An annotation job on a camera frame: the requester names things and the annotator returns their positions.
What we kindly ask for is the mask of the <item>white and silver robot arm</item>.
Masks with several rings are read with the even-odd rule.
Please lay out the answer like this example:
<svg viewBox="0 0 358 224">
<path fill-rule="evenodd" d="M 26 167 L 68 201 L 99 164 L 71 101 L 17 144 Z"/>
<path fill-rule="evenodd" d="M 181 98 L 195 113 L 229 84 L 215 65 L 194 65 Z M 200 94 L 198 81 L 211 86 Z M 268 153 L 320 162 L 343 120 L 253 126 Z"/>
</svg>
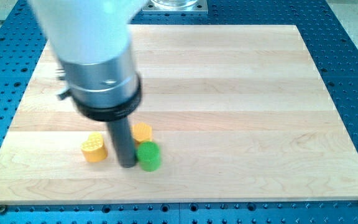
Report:
<svg viewBox="0 0 358 224">
<path fill-rule="evenodd" d="M 128 23 L 146 0 L 30 0 L 78 110 L 96 121 L 131 114 L 142 96 Z"/>
</svg>

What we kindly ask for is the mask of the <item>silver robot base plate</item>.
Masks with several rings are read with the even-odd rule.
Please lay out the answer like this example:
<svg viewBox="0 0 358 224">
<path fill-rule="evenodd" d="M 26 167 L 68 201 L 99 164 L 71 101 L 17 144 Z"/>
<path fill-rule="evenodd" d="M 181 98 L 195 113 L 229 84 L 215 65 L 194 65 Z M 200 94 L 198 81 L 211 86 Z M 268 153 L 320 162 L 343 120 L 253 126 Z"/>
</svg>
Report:
<svg viewBox="0 0 358 224">
<path fill-rule="evenodd" d="M 208 12 L 207 0 L 149 0 L 143 12 Z"/>
</svg>

